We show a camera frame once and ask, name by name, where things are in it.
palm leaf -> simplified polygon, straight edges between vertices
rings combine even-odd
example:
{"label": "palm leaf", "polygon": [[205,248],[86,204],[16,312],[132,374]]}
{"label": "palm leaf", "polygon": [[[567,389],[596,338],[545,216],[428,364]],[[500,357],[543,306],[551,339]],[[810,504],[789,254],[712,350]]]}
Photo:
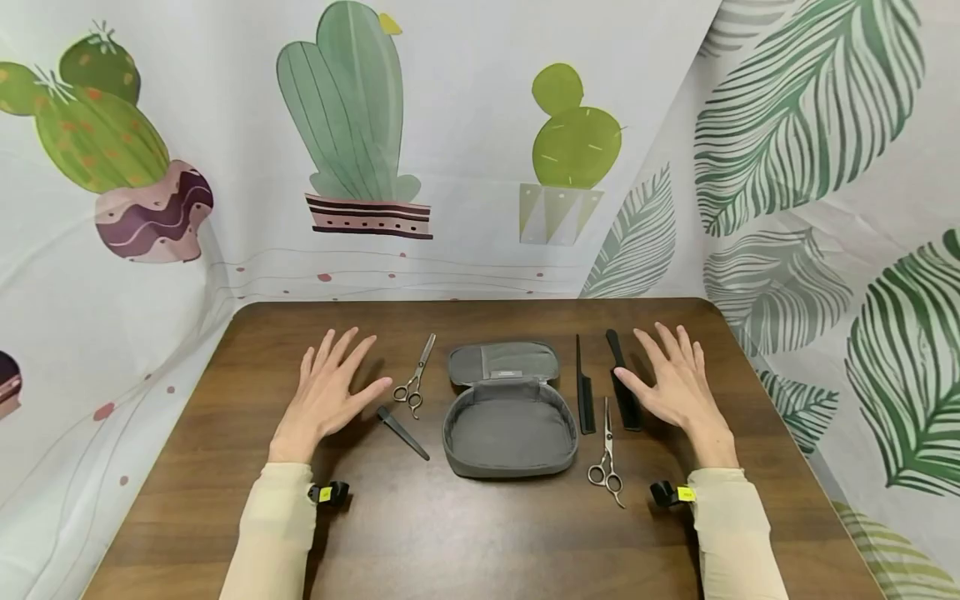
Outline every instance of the palm leaf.
{"label": "palm leaf", "polygon": [[867,289],[847,377],[874,430],[887,487],[960,496],[960,229]]}
{"label": "palm leaf", "polygon": [[837,393],[769,371],[761,371],[758,375],[800,451],[807,456],[813,454],[836,415]]}
{"label": "palm leaf", "polygon": [[960,598],[960,588],[953,578],[913,547],[910,540],[842,502],[834,502],[833,508],[887,600]]}
{"label": "palm leaf", "polygon": [[795,350],[850,306],[853,291],[823,259],[812,228],[761,231],[711,254],[704,286],[748,355]]}
{"label": "palm leaf", "polygon": [[793,3],[794,0],[724,0],[697,55],[718,58],[736,52],[782,17]]}
{"label": "palm leaf", "polygon": [[820,200],[896,139],[924,75],[910,0],[806,0],[722,82],[697,120],[710,235]]}
{"label": "palm leaf", "polygon": [[627,194],[581,298],[636,298],[666,273],[677,243],[669,163]]}

hair cutting scissors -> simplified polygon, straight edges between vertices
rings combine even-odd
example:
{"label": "hair cutting scissors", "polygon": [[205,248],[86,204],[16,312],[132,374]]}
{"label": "hair cutting scissors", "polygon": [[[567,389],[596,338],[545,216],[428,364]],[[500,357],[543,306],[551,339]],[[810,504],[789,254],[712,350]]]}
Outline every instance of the hair cutting scissors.
{"label": "hair cutting scissors", "polygon": [[430,350],[433,349],[433,343],[437,340],[437,334],[431,333],[430,338],[423,347],[423,353],[420,355],[420,361],[417,363],[417,369],[410,381],[394,388],[394,400],[397,402],[406,402],[410,406],[410,414],[414,419],[419,420],[417,409],[423,404],[423,396],[420,395],[420,379],[423,377],[423,367],[426,366],[426,359],[430,357]]}
{"label": "hair cutting scissors", "polygon": [[[620,491],[623,490],[623,481],[613,470],[613,431],[610,427],[610,399],[607,397],[603,399],[603,412],[603,456],[600,458],[599,463],[587,469],[587,479],[589,479],[590,483],[594,486],[607,488],[607,492],[613,494],[613,499],[616,500],[620,508],[625,509],[627,507],[620,502]],[[609,471],[604,469],[604,461],[607,461],[607,466],[610,468]]]}

green cactus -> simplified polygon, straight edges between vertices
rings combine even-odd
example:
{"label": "green cactus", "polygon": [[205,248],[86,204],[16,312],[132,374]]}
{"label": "green cactus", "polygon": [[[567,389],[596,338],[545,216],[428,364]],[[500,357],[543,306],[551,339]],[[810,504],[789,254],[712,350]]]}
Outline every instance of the green cactus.
{"label": "green cactus", "polygon": [[36,103],[47,98],[47,90],[34,72],[16,62],[0,62],[0,110],[26,116],[34,114]]}
{"label": "green cactus", "polygon": [[107,22],[94,22],[96,31],[70,46],[60,58],[60,78],[71,85],[92,87],[132,105],[140,97],[140,73],[133,57],[113,41]]}
{"label": "green cactus", "polygon": [[550,115],[534,140],[534,171],[540,184],[591,189],[620,154],[620,124],[600,108],[580,106],[583,84],[568,64],[543,69],[534,79],[533,94]]}
{"label": "green cactus", "polygon": [[[392,19],[384,21],[392,25],[392,34],[399,32]],[[359,2],[334,2],[320,18],[316,43],[293,42],[280,51],[276,78],[317,165],[310,182],[318,194],[413,201],[420,181],[397,174],[403,126],[400,61],[376,12]]]}
{"label": "green cactus", "polygon": [[[2,96],[14,100],[7,102],[17,111],[8,112],[35,117],[43,149],[74,183],[103,194],[153,185],[164,176],[170,164],[167,147],[135,106],[99,89],[59,82],[52,72],[35,75],[19,64],[0,64],[12,73],[8,82],[17,83],[16,93]],[[43,93],[28,96],[27,90],[35,88]]]}

backdrop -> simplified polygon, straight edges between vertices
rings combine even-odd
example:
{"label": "backdrop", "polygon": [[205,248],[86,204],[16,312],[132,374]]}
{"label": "backdrop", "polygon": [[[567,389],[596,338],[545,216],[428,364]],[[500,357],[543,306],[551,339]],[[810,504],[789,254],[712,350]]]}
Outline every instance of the backdrop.
{"label": "backdrop", "polygon": [[723,311],[889,597],[960,598],[958,26],[6,2],[4,598],[83,593],[248,303],[640,296]]}

hand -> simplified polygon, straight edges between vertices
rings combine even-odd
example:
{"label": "hand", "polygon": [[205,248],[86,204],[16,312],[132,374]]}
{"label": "hand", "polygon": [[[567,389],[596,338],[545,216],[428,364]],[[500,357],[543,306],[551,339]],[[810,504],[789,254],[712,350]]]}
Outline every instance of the hand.
{"label": "hand", "polygon": [[322,438],[340,431],[393,384],[393,379],[383,377],[359,394],[351,396],[348,390],[350,380],[376,341],[376,336],[360,342],[347,360],[340,364],[357,334],[357,328],[345,333],[331,349],[335,334],[333,329],[326,332],[316,357],[313,348],[308,348],[303,355],[300,384],[270,442],[268,463],[309,465]]}
{"label": "hand", "polygon": [[634,329],[634,335],[650,357],[657,385],[651,388],[623,368],[617,368],[614,373],[644,408],[686,432],[701,467],[738,467],[733,434],[707,384],[704,351],[700,343],[691,345],[682,325],[677,327],[676,338],[662,324],[657,323],[656,327],[666,355],[645,331]]}

